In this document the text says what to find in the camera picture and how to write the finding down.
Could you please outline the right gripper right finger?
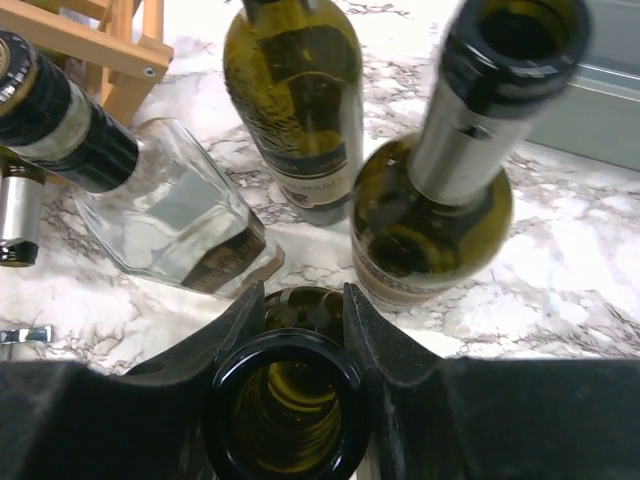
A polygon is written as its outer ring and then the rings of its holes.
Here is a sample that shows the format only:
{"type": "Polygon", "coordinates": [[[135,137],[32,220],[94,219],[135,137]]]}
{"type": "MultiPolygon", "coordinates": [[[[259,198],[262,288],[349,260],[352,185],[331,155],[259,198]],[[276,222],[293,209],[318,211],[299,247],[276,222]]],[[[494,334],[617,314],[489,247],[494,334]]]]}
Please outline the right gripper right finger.
{"type": "Polygon", "coordinates": [[[637,361],[442,358],[343,293],[373,414],[359,478],[638,477],[637,361]]]}

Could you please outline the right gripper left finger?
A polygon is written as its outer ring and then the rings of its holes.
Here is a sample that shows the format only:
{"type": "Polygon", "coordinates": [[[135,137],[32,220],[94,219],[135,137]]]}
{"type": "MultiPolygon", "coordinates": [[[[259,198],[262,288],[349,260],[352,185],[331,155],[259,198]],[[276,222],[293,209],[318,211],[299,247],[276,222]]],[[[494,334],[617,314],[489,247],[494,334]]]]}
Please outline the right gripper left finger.
{"type": "Polygon", "coordinates": [[[76,361],[1,364],[4,479],[211,479],[201,427],[216,357],[256,326],[256,283],[217,319],[125,375],[76,361]]]}

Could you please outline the green bottle silver neck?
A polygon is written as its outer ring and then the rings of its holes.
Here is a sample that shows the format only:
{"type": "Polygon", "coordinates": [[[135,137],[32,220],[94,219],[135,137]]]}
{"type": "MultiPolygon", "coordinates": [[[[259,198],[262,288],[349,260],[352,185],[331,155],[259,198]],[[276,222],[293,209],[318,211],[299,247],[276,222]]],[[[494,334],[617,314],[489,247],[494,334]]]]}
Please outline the green bottle silver neck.
{"type": "Polygon", "coordinates": [[[344,346],[343,296],[283,289],[235,322],[202,433],[217,479],[348,479],[369,442],[364,375],[344,346]]]}

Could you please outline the green bottle beige label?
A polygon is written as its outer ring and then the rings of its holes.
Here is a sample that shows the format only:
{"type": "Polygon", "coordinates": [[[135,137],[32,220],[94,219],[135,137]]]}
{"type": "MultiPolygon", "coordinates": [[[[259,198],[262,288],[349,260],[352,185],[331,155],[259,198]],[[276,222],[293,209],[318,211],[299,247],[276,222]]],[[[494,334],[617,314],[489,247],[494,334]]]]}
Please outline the green bottle beige label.
{"type": "Polygon", "coordinates": [[[484,268],[509,230],[505,157],[584,57],[583,1],[467,1],[450,25],[421,129],[379,147],[355,181],[351,243],[376,297],[422,303],[484,268]]]}

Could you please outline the green bottle brown label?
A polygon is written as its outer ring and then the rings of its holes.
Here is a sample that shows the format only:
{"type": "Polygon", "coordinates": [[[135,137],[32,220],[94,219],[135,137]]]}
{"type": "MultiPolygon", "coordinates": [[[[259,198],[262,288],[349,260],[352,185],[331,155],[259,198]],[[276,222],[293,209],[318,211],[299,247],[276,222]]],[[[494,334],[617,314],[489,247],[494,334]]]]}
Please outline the green bottle brown label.
{"type": "Polygon", "coordinates": [[[18,160],[1,167],[1,266],[30,267],[39,252],[46,172],[18,160]]]}

